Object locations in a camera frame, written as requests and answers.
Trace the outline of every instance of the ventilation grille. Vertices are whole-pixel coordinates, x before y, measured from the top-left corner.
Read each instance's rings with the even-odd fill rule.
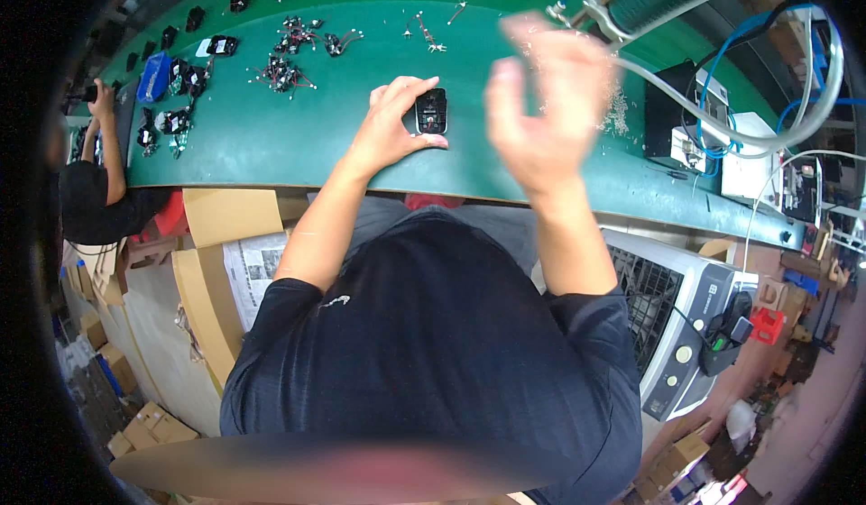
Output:
[[[643,378],[674,311],[682,274],[629,251],[611,245],[607,249],[629,305],[637,370]]]

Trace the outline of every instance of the gray pants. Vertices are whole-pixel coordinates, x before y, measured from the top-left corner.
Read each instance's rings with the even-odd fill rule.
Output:
[[[308,193],[307,198],[312,203],[316,195]],[[514,258],[526,275],[531,275],[538,260],[538,244],[535,212],[529,208],[490,205],[445,208],[431,205],[412,211],[395,198],[367,196],[358,208],[352,242],[349,243],[345,259],[354,256],[363,243],[373,240],[396,224],[431,211],[446,214],[460,223],[484,231]]]

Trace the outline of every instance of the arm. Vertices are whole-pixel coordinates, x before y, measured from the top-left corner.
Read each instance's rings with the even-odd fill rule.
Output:
[[[81,160],[93,163],[93,151],[96,144],[96,133],[100,131],[100,121],[94,117],[88,126],[88,132],[84,135],[84,146],[81,147]]]
[[[606,294],[617,275],[579,174],[607,102],[605,84],[613,78],[606,51],[589,37],[553,32],[536,16],[506,19],[503,27],[515,44],[532,42],[547,111],[525,115],[523,69],[514,58],[499,60],[485,91],[488,137],[538,216],[547,289]]]
[[[99,120],[102,129],[102,164],[108,172],[106,206],[110,207],[126,194],[126,178],[120,161],[120,143],[114,121],[114,90],[98,78],[93,82],[96,84],[97,97],[95,102],[88,103],[88,109]]]
[[[417,138],[403,126],[403,114],[438,78],[398,77],[374,89],[370,111],[352,146],[337,162],[319,195],[289,237],[274,280],[293,277],[322,292],[337,279],[352,240],[355,218],[370,179],[382,168],[397,163],[424,147],[447,147],[441,135]]]

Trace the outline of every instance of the green workbench surface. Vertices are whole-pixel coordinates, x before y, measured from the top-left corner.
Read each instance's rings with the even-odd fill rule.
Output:
[[[317,4],[323,1],[339,3]],[[514,54],[496,25],[501,14],[555,0],[467,0],[466,10],[447,25],[456,1],[285,0],[278,4],[252,0],[244,13],[223,16],[226,0],[185,0],[136,37],[103,78],[128,79],[123,68],[126,54],[139,51],[148,38],[158,42],[169,23],[182,29],[193,5],[207,12],[204,24],[196,33],[180,32],[172,56],[204,65],[206,58],[195,57],[198,41],[217,32],[239,37],[240,45],[234,56],[215,60],[180,158],[172,158],[167,135],[159,135],[160,147],[151,157],[142,157],[134,148],[130,185],[321,186],[363,120],[370,90],[399,75],[438,75],[439,86],[448,92],[449,150],[414,153],[377,175],[371,187],[524,201],[485,138],[482,89],[492,60]],[[447,52],[427,51],[417,21],[410,25],[413,36],[403,37],[407,21],[418,11],[424,12],[425,25],[448,47]],[[283,19],[293,15],[305,21],[323,18],[326,23],[319,35],[330,32],[341,37],[356,28],[364,38],[336,58],[323,48],[312,51],[310,45],[303,45],[300,54],[290,57],[317,89],[298,88],[290,99],[263,83],[248,81],[257,75],[254,67],[264,66],[280,37],[277,30]],[[702,57],[710,49],[702,37],[674,21],[630,45],[623,56],[659,69],[686,56]],[[716,74],[728,87],[735,110],[755,110],[768,122],[775,121],[774,113],[739,71],[722,64]],[[611,116],[583,167],[593,209],[745,236],[751,211],[720,197],[718,179],[700,179],[693,189],[693,178],[673,180],[644,160],[644,81],[631,73],[620,80],[623,97],[614,109],[618,120]],[[169,110],[187,102],[186,97],[170,97],[149,106],[154,111]],[[532,99],[529,104],[530,109],[537,108]],[[792,233],[786,244],[779,237],[784,230]],[[752,231],[757,240],[790,247],[798,247],[802,237],[802,228],[766,216],[756,219]]]

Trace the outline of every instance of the newspaper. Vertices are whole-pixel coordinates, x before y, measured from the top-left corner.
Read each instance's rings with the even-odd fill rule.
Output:
[[[222,245],[222,261],[245,332],[253,327],[255,314],[274,277],[286,242],[286,233],[276,232]]]

